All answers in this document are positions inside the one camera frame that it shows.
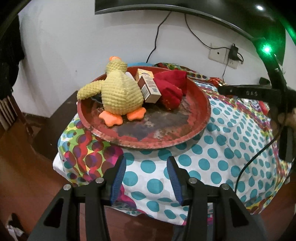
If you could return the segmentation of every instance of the black tv screen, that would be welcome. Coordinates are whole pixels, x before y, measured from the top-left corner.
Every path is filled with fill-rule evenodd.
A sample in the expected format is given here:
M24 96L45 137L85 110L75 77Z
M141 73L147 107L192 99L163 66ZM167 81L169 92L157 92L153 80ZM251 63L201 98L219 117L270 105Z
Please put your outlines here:
M247 39L265 37L283 63L286 32L260 0L96 0L95 14L130 10L167 10L196 15L233 29Z

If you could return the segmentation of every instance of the silver bolt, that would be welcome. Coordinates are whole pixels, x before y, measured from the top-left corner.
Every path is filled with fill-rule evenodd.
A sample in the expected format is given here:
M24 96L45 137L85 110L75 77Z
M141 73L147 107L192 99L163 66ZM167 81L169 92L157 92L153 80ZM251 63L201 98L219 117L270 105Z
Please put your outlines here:
M191 177L191 178L189 178L189 182L191 184L195 184L195 183L197 183L197 179L195 177Z
M103 182L104 182L104 178L102 178L102 177L98 177L96 179L96 183L103 183Z
M221 185L221 187L222 187L224 190L228 190L228 189L230 188L230 186L229 186L228 184L226 184L226 183L223 183L223 184Z
M63 189L64 189L65 191L68 191L68 190L71 189L71 185L70 185L70 184L66 184L66 185L63 187Z

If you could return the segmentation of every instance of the green led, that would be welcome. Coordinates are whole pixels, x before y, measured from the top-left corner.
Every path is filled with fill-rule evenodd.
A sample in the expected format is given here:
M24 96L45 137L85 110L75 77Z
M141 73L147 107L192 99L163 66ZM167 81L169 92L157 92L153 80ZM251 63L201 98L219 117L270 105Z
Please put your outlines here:
M264 45L262 48L262 51L266 54L270 54L271 53L271 47L269 45Z

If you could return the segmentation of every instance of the polka dot tablecloth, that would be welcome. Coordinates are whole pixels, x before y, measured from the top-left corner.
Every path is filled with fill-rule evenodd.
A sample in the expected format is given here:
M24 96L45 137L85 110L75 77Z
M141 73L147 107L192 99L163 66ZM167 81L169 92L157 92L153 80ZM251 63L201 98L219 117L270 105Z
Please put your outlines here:
M182 225L188 207L176 201L166 169L174 156L191 177L205 184L227 183L233 189L243 166L272 138L269 120L254 101L220 96L212 85L196 81L207 94L211 118L205 130L191 140L160 150L131 150L111 145L86 130L76 115L58 142L64 172L75 185L88 184L114 166L118 156L127 160L126 173L114 208L130 215L145 213ZM285 181L290 165L279 160L276 144L245 170L237 196L250 213L261 212ZM213 213L208 204L208 217Z

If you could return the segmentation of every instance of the triangular cutout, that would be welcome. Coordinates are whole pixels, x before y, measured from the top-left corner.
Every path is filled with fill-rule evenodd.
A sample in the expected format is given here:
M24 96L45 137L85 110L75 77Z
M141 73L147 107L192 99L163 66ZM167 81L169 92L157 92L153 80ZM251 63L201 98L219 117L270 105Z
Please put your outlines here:
M241 227L246 226L249 224L248 220L246 219L245 215L242 213L241 209L238 207L237 203L234 199L229 199L230 204L230 211L231 211L231 218L232 218L232 225L233 227Z
M61 223L63 204L64 200L63 198L60 198L49 213L49 215L46 217L44 221L45 226L59 228Z

